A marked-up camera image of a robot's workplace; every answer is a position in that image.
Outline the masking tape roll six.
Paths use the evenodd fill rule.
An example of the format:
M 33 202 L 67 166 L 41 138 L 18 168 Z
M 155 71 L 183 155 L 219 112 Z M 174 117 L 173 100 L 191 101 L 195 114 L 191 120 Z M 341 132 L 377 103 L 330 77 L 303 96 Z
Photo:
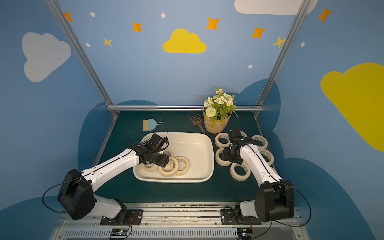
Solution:
M 223 158 L 224 158 L 224 148 L 219 148 L 215 153 L 216 162 L 222 167 L 227 167 L 232 164 L 230 161 L 225 161 Z

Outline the masking tape roll eight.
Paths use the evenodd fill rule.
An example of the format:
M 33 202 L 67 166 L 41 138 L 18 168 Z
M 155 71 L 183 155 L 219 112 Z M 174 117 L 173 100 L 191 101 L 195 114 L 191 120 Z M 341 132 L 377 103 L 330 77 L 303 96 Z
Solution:
M 156 172 L 159 170 L 159 166 L 156 165 L 156 164 L 141 164 L 142 166 L 142 169 L 146 172 L 150 172 L 150 173 L 153 173 L 153 172 Z

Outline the masking tape roll three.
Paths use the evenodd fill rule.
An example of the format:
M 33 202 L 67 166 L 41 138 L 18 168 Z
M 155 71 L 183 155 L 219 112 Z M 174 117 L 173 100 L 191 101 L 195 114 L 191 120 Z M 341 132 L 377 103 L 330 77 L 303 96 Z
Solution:
M 215 137 L 215 144 L 218 148 L 225 148 L 230 145 L 229 135 L 227 133 L 219 133 Z

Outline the masking tape roll two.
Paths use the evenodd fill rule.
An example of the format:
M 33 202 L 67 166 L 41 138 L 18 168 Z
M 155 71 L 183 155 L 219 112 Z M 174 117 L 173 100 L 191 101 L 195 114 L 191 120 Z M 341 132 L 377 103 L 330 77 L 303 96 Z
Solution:
M 247 137 L 248 137 L 248 135 L 247 135 L 245 132 L 240 131 L 240 133 L 241 133 L 241 135 L 242 135 L 243 138 L 247 138 Z

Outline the masking tape roll eleven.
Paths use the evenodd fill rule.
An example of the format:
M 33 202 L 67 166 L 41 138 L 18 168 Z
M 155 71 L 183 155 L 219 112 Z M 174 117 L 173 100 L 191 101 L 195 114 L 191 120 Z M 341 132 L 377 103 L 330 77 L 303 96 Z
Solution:
M 230 167 L 231 176 L 239 182 L 244 182 L 251 175 L 250 167 L 243 162 L 242 164 L 232 163 Z

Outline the masking tape roll five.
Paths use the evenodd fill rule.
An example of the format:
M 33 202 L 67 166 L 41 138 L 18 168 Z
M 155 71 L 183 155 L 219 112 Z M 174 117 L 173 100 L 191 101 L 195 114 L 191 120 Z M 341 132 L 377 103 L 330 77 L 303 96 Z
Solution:
M 179 162 L 175 157 L 169 157 L 169 163 L 165 167 L 159 166 L 159 172 L 164 177 L 176 176 L 179 171 Z

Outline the masking tape roll four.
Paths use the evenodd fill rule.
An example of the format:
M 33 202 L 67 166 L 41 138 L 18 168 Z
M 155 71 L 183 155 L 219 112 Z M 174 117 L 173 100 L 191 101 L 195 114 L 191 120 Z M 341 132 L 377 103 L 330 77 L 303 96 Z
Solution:
M 260 150 L 266 149 L 268 147 L 268 141 L 261 135 L 254 135 L 252 139 L 256 141 L 256 145 Z

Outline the cream plastic storage tray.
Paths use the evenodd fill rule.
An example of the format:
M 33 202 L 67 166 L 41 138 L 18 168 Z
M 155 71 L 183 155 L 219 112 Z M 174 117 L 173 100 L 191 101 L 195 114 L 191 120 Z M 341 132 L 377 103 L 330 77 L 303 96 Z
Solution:
M 214 172 L 215 154 L 211 139 L 198 133 L 158 133 L 167 137 L 169 149 L 176 157 L 185 157 L 190 163 L 189 171 L 183 176 L 165 177 L 159 171 L 148 172 L 143 164 L 133 167 L 135 177 L 145 182 L 155 183 L 202 183 Z

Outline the masking tape roll one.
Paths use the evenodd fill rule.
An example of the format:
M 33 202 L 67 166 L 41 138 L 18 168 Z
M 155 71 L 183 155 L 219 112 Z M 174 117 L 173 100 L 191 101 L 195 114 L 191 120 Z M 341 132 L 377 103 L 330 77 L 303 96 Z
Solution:
M 271 165 L 274 163 L 275 158 L 274 158 L 273 154 L 272 154 L 270 151 L 268 151 L 268 150 L 266 150 L 266 149 L 263 149 L 263 150 L 260 150 L 260 153 L 261 153 L 261 155 L 262 155 L 263 157 L 266 157 L 266 158 L 267 158 L 266 161 L 267 161 L 267 163 L 268 163 L 269 166 L 271 166 Z

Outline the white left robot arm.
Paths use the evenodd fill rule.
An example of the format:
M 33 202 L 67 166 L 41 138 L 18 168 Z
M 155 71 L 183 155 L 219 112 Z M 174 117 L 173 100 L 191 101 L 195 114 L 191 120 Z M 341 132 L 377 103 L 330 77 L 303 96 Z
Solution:
M 95 192 L 109 180 L 122 172 L 140 165 L 155 164 L 165 167 L 170 156 L 163 151 L 151 151 L 142 144 L 135 144 L 119 155 L 89 169 L 69 171 L 64 179 L 57 199 L 72 220 L 84 217 L 125 218 L 123 203 L 95 195 Z

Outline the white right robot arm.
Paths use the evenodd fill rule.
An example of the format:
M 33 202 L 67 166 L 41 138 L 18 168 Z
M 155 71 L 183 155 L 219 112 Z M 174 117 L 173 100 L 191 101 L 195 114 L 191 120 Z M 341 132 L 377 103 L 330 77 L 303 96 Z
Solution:
M 231 168 L 245 167 L 246 174 L 252 174 L 259 186 L 256 199 L 239 204 L 240 214 L 255 217 L 261 222 L 289 219 L 294 216 L 294 187 L 284 181 L 266 162 L 256 141 L 243 137 L 240 130 L 229 130 L 229 146 L 224 148 L 224 161 L 232 163 Z

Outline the masking tape roll twelve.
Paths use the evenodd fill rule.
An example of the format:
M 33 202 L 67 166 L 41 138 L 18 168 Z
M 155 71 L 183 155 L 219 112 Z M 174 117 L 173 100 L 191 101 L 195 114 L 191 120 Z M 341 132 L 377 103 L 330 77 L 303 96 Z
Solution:
M 173 152 L 171 149 L 165 149 L 165 150 L 163 151 L 163 154 L 168 155 L 168 156 L 170 156 L 170 157 L 173 157 L 173 156 L 174 156 L 174 152 Z

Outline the masking tape roll ten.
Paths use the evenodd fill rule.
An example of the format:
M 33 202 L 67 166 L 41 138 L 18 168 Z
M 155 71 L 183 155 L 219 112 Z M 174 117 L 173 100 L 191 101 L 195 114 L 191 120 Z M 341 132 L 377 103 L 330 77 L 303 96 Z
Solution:
M 186 175 L 190 169 L 190 162 L 188 161 L 187 158 L 182 156 L 178 156 L 176 157 L 176 159 L 178 160 L 178 163 L 179 163 L 179 170 L 176 175 L 177 176 Z

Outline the blue dustpan with brush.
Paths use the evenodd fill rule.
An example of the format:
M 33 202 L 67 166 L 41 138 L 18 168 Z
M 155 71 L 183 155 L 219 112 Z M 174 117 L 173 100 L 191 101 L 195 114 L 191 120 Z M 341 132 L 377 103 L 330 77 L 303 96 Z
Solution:
M 143 120 L 143 131 L 148 132 L 155 130 L 157 126 L 163 125 L 164 122 L 157 122 L 154 119 Z

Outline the flower pot with white flowers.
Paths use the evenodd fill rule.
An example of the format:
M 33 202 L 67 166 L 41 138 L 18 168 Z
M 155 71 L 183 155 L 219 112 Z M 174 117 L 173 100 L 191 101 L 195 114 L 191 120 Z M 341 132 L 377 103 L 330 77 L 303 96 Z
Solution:
M 212 97 L 204 99 L 204 124 L 209 133 L 221 133 L 227 126 L 232 114 L 236 114 L 235 95 L 225 93 L 220 87 L 215 88 Z

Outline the brown plastic scoop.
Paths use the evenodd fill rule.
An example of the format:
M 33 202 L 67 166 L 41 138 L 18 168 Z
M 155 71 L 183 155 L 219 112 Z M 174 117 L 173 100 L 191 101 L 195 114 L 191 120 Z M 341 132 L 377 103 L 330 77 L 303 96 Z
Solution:
M 203 123 L 203 118 L 201 115 L 197 114 L 197 115 L 194 115 L 194 116 L 191 116 L 190 117 L 190 121 L 191 123 L 194 125 L 194 126 L 198 126 L 200 128 L 200 130 L 202 131 L 203 134 L 206 133 L 206 131 L 203 129 L 202 127 L 202 123 Z

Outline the right circuit board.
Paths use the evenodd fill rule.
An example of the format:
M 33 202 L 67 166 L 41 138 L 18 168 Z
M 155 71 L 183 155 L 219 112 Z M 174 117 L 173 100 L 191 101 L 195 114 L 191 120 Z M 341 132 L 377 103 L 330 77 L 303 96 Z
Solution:
M 237 228 L 237 240 L 251 240 L 253 231 L 250 228 Z

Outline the circuit board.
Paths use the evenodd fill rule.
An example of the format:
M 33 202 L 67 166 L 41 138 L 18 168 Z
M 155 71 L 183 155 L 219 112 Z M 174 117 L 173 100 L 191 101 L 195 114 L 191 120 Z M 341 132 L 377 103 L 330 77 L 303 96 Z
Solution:
M 251 240 L 253 231 L 250 228 L 237 228 L 237 240 Z
M 110 233 L 110 237 L 113 238 L 126 238 L 130 233 L 130 230 L 127 228 L 118 228 L 118 229 L 112 229 Z

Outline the left circuit board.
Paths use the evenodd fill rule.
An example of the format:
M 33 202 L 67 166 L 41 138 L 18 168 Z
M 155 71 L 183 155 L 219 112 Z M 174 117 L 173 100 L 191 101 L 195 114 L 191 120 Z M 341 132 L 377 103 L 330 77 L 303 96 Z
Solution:
M 130 233 L 130 230 L 127 228 L 118 228 L 118 229 L 112 229 L 110 233 L 110 237 L 113 238 L 126 238 Z

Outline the aluminium frame rail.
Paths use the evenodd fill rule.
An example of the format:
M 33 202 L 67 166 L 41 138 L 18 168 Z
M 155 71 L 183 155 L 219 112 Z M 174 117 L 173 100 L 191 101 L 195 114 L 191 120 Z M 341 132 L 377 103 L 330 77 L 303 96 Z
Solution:
M 147 106 L 147 105 L 107 105 L 108 111 L 128 112 L 128 111 L 196 111 L 201 112 L 203 106 Z M 263 106 L 239 106 L 237 112 L 261 112 Z

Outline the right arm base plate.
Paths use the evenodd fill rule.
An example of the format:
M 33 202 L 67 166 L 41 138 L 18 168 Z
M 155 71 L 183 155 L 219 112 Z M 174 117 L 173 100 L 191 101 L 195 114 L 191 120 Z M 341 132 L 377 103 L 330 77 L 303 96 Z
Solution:
M 261 225 L 255 217 L 245 217 L 239 210 L 224 208 L 220 210 L 222 225 Z

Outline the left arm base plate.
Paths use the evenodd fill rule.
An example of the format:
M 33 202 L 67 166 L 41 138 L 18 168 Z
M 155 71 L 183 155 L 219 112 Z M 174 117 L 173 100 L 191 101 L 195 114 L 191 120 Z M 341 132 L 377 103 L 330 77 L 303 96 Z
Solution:
M 102 217 L 101 226 L 139 226 L 143 210 L 122 209 L 114 218 Z

